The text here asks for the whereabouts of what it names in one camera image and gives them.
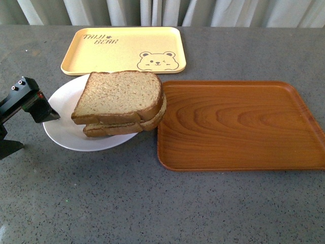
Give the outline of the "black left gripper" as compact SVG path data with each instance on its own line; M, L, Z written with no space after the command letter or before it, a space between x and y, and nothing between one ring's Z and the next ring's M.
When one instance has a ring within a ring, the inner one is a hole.
M28 112L36 123L44 123L60 118L60 115L50 106L44 94L40 91L36 81L32 78L21 77L11 87L8 96L1 101L1 160L24 148L24 145L19 141L5 140L7 130L3 125L21 108Z

